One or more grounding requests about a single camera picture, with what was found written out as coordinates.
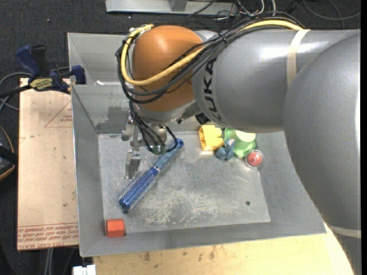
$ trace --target metal plate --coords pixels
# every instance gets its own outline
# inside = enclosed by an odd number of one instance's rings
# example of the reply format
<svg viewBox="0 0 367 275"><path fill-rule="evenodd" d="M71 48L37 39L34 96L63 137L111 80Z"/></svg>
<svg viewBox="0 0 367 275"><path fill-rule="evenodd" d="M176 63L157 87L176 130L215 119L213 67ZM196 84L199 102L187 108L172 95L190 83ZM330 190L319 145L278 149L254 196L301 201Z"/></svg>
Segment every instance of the metal plate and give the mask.
<svg viewBox="0 0 367 275"><path fill-rule="evenodd" d="M139 205L123 214L118 196L131 182L124 179L129 142L100 135L99 156L105 219L123 217L127 233L269 222L258 170L242 159L217 159L202 152L196 131L180 132L185 143L158 175ZM140 170L157 157L141 150Z"/></svg>

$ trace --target black cable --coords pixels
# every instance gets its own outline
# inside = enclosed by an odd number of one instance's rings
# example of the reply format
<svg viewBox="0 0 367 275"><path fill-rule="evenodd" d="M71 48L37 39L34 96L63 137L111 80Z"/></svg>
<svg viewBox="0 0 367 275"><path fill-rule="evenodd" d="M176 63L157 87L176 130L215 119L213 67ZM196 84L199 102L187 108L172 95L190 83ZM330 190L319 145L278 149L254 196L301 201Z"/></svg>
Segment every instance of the black cable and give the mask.
<svg viewBox="0 0 367 275"><path fill-rule="evenodd" d="M3 93L3 94L0 94L0 99L1 98L5 98L5 97L8 97L8 96L12 96L12 95L15 95L17 93L20 93L20 92L23 92L23 91L26 91L28 89L31 89L31 87L29 85L26 85L25 87L20 87L20 88L16 88L16 89L13 89L12 91L9 91L9 92L6 92L6 93Z"/></svg>
<svg viewBox="0 0 367 275"><path fill-rule="evenodd" d="M195 11L194 13L191 13L188 15L188 17L194 16L196 14L199 14L201 12L203 12L204 10L206 10L207 8L209 8L210 6L212 6L215 2L217 2L218 0L213 0L211 1L209 4L207 4L205 7L203 7L202 9Z"/></svg>
<svg viewBox="0 0 367 275"><path fill-rule="evenodd" d="M147 140L146 140L146 136L145 134L147 134L150 139L153 141L155 146L158 146L158 142L161 143L162 146L165 146L165 142L162 140L162 138L152 129L149 127L148 124L146 124L134 111L134 107L132 106L132 101L129 101L129 108L130 108L130 113L131 113L131 117L134 120L136 126L138 126L141 134L142 134L142 138L147 146L147 149L152 152Z"/></svg>
<svg viewBox="0 0 367 275"><path fill-rule="evenodd" d="M178 140L177 140L176 136L174 135L174 133L171 131L171 129L168 126L166 126L166 131L171 135L171 137L174 140L174 146L172 148L169 148L166 151L168 153L168 152L173 151L174 149L177 148L177 146L178 146Z"/></svg>
<svg viewBox="0 0 367 275"><path fill-rule="evenodd" d="M306 2L305 2L304 0L302 0L302 2L303 2L304 7L305 7L305 8L306 8L310 13L312 13L313 15L315 15L315 16L317 16L317 17L319 17L319 18L327 19L327 20L329 20L329 21L346 20L346 19L351 19L351 18L354 18L354 17L357 17L357 16L361 15L361 11L359 11L359 12L357 12L357 13L355 13L355 14L353 14L353 15L347 16L347 17L327 17L327 16L320 15L320 14L318 14L318 13L314 12L313 10L311 10L311 9L308 7L308 5L306 4Z"/></svg>
<svg viewBox="0 0 367 275"><path fill-rule="evenodd" d="M10 74L8 74L7 76L5 76L5 77L3 77L1 80L0 80L0 86L6 81L6 80L8 80L8 79L10 79L10 78L12 78L12 77L14 77L14 76L19 76L19 77L21 77L21 76L26 76L26 77L30 77L30 76L32 76L32 74L30 74L30 73L27 73L27 72L14 72L14 73L10 73ZM9 99L10 98L7 98L7 99L2 99L2 97L0 96L0 101L2 101L3 102L3 104L2 105L0 105L0 111L2 110L2 108L3 108L3 106L5 105L5 106L7 106L8 108L10 108L10 109L13 109L13 110L16 110L16 111L19 111L19 109L17 108L17 107L15 107L15 106L13 106L13 105L10 105L9 103L7 103L7 101L9 101Z"/></svg>
<svg viewBox="0 0 367 275"><path fill-rule="evenodd" d="M17 154L13 153L11 150L0 146L0 157L12 162L13 164L18 164L18 156Z"/></svg>
<svg viewBox="0 0 367 275"><path fill-rule="evenodd" d="M64 270L63 270L63 272L62 272L61 275L66 275L66 272L67 272L68 267L69 267L69 264L70 264L70 260L71 260L71 258L73 256L73 253L74 253L75 250L76 249L74 249L74 248L71 250L70 255L68 256L67 262L65 263Z"/></svg>

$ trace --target cardboard sheet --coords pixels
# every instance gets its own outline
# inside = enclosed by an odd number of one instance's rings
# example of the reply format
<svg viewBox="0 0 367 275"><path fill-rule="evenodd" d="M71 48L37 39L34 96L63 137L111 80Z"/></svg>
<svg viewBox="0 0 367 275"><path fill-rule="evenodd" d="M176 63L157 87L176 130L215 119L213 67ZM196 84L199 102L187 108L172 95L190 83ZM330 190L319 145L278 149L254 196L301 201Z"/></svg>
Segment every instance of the cardboard sheet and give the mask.
<svg viewBox="0 0 367 275"><path fill-rule="evenodd" d="M71 96L20 94L18 250L79 243Z"/></svg>

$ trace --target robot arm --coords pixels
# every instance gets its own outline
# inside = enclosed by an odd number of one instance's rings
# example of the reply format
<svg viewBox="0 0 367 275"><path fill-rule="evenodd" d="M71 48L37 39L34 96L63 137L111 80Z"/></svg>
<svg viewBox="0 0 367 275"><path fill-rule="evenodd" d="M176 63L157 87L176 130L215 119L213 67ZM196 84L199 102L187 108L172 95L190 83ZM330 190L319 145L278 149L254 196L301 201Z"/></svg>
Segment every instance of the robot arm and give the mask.
<svg viewBox="0 0 367 275"><path fill-rule="evenodd" d="M360 237L360 30L274 18L224 34L153 27L136 40L131 64L124 90L150 128L203 113L223 127L284 130L324 220Z"/></svg>

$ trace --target blue clamp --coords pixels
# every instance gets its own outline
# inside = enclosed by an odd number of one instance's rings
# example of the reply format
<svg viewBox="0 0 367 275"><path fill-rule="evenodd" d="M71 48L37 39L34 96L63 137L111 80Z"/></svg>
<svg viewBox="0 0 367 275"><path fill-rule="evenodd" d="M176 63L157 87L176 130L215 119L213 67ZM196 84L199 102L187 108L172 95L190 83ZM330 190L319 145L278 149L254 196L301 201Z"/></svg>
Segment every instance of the blue clamp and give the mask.
<svg viewBox="0 0 367 275"><path fill-rule="evenodd" d="M80 65L73 66L71 71L65 74L50 72L44 46L36 46L31 49L29 45L25 45L17 51L15 58L22 68L32 75L28 79L28 85L36 91L58 89L60 92L68 93L70 85L63 80L64 76L74 76L73 83L75 84L86 84L85 72Z"/></svg>

